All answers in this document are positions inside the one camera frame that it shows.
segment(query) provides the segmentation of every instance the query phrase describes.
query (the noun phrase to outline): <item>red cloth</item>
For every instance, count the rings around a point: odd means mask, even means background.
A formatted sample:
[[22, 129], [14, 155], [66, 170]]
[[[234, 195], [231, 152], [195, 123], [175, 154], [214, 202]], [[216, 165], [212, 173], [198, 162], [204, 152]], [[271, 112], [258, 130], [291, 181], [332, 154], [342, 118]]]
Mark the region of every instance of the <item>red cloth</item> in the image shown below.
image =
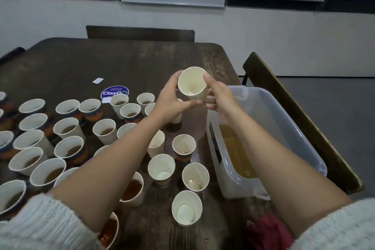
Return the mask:
[[293, 244], [286, 226], [272, 214], [248, 221], [245, 238], [256, 250], [286, 250]]

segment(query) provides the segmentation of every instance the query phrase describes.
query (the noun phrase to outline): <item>plastic bin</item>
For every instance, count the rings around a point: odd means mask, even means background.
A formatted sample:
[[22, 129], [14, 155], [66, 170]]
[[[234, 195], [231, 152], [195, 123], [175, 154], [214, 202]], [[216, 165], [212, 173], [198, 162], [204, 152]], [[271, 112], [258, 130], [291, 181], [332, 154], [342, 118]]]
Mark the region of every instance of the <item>plastic bin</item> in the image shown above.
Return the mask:
[[[327, 175], [327, 167], [322, 158], [270, 92], [258, 87], [229, 87], [239, 105], [270, 135], [315, 170]], [[217, 112], [209, 111], [206, 131], [221, 193], [227, 199], [256, 196], [269, 200], [258, 178], [244, 178], [234, 169], [220, 132], [220, 124], [226, 123]]]

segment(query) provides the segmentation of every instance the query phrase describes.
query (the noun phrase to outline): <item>person's left hand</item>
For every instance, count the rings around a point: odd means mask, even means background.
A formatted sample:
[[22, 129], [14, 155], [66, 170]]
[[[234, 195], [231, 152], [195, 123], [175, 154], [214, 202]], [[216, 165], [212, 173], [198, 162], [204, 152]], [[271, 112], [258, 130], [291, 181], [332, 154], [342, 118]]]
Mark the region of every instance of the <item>person's left hand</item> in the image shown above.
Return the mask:
[[162, 124], [165, 125], [171, 122], [175, 117], [181, 114], [183, 111], [202, 104], [201, 100], [190, 100], [181, 102], [177, 100], [176, 97], [176, 85], [178, 78], [183, 70], [175, 72], [168, 82], [162, 89], [157, 98], [154, 109], [152, 109], [150, 116], [157, 117], [162, 120]]

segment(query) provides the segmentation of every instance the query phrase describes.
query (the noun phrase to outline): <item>table surface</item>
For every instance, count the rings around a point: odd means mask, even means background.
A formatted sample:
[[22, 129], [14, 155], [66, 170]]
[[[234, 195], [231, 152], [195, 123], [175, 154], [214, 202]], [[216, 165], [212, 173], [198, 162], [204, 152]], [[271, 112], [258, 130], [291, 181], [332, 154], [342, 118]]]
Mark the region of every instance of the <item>table surface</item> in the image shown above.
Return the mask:
[[[52, 38], [2, 64], [0, 87], [16, 105], [42, 98], [50, 111], [68, 99], [100, 99], [101, 92], [114, 85], [126, 86], [130, 102], [136, 103], [140, 93], [157, 96], [172, 73], [190, 66], [203, 67], [227, 85], [241, 84], [226, 53], [217, 44]], [[97, 77], [104, 80], [92, 83]], [[177, 96], [186, 100], [179, 92]], [[114, 119], [117, 128], [124, 124], [110, 104], [102, 107], [104, 118]], [[149, 157], [145, 156], [138, 171], [145, 179], [146, 197], [137, 208], [118, 210], [122, 226], [118, 249], [242, 249], [246, 220], [275, 213], [272, 202], [223, 198], [205, 134], [206, 116], [204, 107], [195, 107], [183, 114], [178, 130], [164, 130], [167, 154], [173, 154], [172, 139], [179, 134], [190, 134], [197, 142], [192, 162], [201, 162], [210, 173], [209, 186], [200, 195], [202, 217], [187, 228], [175, 222], [171, 205], [176, 194], [183, 190], [183, 167], [177, 164], [171, 185], [160, 189], [147, 174]], [[85, 126], [87, 146], [93, 155], [102, 144], [88, 124]], [[0, 183], [15, 178], [23, 177], [9, 171], [2, 162]]]

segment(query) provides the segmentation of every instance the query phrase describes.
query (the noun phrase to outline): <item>hand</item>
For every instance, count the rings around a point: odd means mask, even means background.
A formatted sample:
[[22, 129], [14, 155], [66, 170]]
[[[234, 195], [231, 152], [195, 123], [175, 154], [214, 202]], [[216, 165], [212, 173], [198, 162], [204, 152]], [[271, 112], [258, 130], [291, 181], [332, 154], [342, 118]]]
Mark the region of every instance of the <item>hand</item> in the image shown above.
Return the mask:
[[215, 98], [206, 98], [207, 109], [217, 111], [220, 116], [230, 124], [231, 116], [242, 110], [232, 90], [224, 83], [216, 81], [208, 73], [205, 73], [203, 78], [204, 82], [206, 82], [209, 87], [207, 94], [215, 96]]
[[177, 71], [171, 76], [171, 78], [169, 78], [157, 98], [154, 109], [151, 111], [150, 116], [156, 116], [161, 119], [163, 125], [171, 122], [183, 111], [194, 107], [195, 105], [202, 104], [201, 100], [190, 100], [186, 102], [180, 102], [177, 100], [176, 85], [182, 72], [183, 70]]

